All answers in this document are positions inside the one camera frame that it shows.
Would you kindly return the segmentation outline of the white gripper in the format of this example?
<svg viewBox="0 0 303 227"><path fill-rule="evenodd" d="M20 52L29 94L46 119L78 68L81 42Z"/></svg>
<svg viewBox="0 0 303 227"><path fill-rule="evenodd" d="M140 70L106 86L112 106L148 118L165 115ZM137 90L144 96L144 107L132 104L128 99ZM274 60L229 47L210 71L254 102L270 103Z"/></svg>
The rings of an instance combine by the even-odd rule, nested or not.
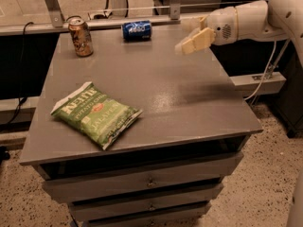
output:
<svg viewBox="0 0 303 227"><path fill-rule="evenodd" d="M216 9L208 17L182 20L182 29L191 32L174 50L177 55L188 55L215 45L232 44L237 40L237 12L234 7Z"/></svg>

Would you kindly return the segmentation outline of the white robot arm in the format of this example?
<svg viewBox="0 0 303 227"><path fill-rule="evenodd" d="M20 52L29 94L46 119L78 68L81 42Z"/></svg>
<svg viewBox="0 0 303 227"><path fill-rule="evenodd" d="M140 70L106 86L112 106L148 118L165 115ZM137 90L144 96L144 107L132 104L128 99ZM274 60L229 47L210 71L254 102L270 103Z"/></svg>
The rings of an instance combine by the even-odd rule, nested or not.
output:
<svg viewBox="0 0 303 227"><path fill-rule="evenodd" d="M232 9L236 40L269 39L279 35L302 52L302 0L269 0L257 14L257 5L246 4L246 13ZM225 179L225 190L194 227L302 227L302 204L295 195L302 181L303 140L288 139L267 128L248 140L244 160Z"/></svg>

